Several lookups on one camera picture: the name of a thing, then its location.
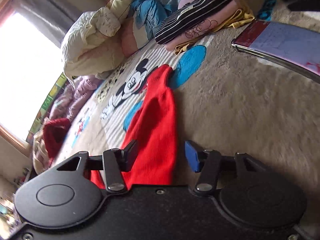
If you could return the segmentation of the red knit sweater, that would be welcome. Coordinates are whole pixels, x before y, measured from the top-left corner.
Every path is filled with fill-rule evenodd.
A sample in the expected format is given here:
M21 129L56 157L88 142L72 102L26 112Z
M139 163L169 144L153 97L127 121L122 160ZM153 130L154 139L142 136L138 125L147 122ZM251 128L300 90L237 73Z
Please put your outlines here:
M171 73L167 64L151 73L142 106L127 129L122 145L135 140L138 150L131 171L122 174L127 188L134 184L172 184L178 135L174 94L167 85Z

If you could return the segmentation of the beige Mickey Mouse blanket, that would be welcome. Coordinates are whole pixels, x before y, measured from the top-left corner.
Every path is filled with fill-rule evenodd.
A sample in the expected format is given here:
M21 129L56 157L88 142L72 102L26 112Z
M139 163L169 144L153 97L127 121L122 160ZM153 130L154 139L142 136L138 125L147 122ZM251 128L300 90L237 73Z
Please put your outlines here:
M175 55L149 42L119 66L86 102L54 160L79 151L100 155L119 148L124 120L144 99L130 96L106 119L111 96L147 59L147 69L163 64L182 69L199 52L196 70L174 90L179 142L192 140L224 155L248 153L299 185L308 196L302 228L319 239L319 84L282 66L236 51L231 42L241 29L205 36Z

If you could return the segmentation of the dark red garment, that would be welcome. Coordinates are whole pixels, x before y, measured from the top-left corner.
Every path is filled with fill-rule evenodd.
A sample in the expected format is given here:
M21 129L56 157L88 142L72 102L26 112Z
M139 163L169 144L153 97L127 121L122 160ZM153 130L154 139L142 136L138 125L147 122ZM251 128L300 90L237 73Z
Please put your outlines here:
M48 157L53 159L63 145L65 136L71 127L67 118L48 120L43 128L43 139Z

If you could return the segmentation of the cream pink crumpled cloth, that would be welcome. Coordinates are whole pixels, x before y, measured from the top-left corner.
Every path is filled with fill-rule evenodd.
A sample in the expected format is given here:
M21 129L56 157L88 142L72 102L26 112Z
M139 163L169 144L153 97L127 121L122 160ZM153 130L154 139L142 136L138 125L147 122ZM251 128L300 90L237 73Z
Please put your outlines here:
M33 168L37 175L48 170L52 164L46 149L43 130L39 130L33 137Z

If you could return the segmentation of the lilac crumpled garment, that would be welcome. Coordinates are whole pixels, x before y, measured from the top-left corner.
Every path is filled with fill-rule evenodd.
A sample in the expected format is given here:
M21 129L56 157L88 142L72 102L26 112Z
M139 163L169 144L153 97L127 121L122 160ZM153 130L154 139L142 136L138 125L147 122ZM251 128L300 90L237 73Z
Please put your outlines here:
M73 122L77 114L103 81L94 75L80 76L74 86L68 84L64 92L54 101L49 120L67 118Z

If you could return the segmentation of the colourful alphabet mat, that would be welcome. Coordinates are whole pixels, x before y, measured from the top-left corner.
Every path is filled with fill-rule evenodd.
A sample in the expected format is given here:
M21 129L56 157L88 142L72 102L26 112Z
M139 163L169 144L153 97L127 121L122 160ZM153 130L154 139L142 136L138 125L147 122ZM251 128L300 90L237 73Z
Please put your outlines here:
M39 131L43 125L44 119L49 117L54 101L64 92L66 85L67 77L65 77L65 75L62 73L51 88L42 106L40 107L36 118L34 119L26 138L26 142L28 144L31 145L33 143L34 134Z

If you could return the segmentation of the cream quilted duvet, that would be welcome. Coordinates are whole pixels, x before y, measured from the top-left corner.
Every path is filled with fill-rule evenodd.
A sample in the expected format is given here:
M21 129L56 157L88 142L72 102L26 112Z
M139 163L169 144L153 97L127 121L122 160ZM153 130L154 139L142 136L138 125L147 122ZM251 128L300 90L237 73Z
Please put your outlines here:
M118 31L133 0L109 0L97 11L84 12L61 43L63 72L73 84L79 76L98 75L121 65L125 56Z

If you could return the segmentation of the black white striped folded garment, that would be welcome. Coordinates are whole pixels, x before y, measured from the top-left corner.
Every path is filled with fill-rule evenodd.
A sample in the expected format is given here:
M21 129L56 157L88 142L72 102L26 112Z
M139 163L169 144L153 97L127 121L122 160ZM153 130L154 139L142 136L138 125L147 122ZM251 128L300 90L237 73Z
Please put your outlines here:
M166 44L184 31L219 12L232 0L194 0L164 19L156 34L158 44Z

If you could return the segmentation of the pink folded garment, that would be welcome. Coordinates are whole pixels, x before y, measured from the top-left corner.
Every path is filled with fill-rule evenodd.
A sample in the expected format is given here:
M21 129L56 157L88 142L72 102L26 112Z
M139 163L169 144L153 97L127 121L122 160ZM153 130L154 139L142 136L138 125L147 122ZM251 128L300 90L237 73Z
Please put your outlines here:
M183 31L182 34L166 43L164 46L165 49L169 52L173 52L179 46L185 46L191 41L195 41L197 38L201 38L203 35L208 34L210 31L213 31L216 28L219 29L222 27L222 24L227 20L230 20L238 10L241 10L241 7L235 0L232 0L217 13L208 16L200 23L195 24L186 31Z

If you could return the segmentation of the yellow folded garment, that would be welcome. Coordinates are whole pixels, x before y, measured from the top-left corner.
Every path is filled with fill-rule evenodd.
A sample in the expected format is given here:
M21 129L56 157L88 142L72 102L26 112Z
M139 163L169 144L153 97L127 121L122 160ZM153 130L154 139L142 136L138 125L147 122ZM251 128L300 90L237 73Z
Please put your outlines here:
M219 29L216 28L213 31L210 31L208 34L212 34L227 28L234 28L234 29L240 28L243 25L250 23L255 19L255 16L253 15L253 11L249 8L249 6L244 0L235 0L235 1L236 3L239 4L239 6L241 7L241 10L238 10L235 13L235 15L231 17L230 20L227 20L225 23L223 23L222 27L220 27ZM190 49L191 46L193 46L197 41L199 41L206 35L203 35L201 38L197 38L195 41L191 41L185 46L179 46L176 50L173 51L173 53L178 55L180 53L187 51L188 49Z

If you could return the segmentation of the blue crumpled clothing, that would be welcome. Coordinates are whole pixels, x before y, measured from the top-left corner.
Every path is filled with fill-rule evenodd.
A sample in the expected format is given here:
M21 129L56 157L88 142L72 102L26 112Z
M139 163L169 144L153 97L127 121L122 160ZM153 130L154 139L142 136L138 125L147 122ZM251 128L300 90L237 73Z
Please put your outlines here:
M133 0L129 15L138 29L144 27L148 40L154 38L161 22L178 10L180 0Z

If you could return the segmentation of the grey curtain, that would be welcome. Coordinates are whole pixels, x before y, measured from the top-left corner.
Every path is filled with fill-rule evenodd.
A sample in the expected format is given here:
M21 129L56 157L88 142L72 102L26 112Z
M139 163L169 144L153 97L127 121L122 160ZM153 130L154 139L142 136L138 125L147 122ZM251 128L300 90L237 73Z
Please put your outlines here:
M66 0L10 0L9 5L57 47L82 14Z

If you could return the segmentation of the window with wooden frame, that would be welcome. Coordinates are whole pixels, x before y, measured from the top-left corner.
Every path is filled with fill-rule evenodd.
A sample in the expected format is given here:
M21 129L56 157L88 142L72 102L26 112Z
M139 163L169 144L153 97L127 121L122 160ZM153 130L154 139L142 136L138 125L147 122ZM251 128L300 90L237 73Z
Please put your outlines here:
M1 20L1 136L23 155L42 103L62 73L60 51L18 12Z

